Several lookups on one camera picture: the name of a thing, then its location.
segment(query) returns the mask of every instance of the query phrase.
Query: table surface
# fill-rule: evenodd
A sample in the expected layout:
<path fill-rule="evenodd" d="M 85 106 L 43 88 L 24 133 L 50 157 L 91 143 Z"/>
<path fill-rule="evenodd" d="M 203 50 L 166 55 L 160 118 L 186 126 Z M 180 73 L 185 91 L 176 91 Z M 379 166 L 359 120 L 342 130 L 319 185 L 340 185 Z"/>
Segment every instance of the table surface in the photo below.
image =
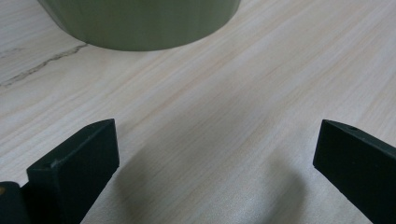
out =
<path fill-rule="evenodd" d="M 396 146 L 396 1 L 249 0 L 187 46 L 122 52 L 0 1 L 0 179 L 114 118 L 82 223 L 370 223 L 312 165 L 323 119 Z"/>

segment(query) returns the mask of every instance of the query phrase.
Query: wooden table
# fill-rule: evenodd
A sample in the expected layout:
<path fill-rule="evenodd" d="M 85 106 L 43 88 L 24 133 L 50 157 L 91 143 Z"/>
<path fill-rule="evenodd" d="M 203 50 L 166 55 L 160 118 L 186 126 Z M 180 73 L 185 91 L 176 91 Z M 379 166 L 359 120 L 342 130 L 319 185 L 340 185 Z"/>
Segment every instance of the wooden table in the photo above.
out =
<path fill-rule="evenodd" d="M 396 1 L 245 0 L 188 46 L 121 52 L 0 2 L 0 180 L 114 118 L 82 223 L 370 223 L 312 165 L 323 119 L 396 146 Z"/>

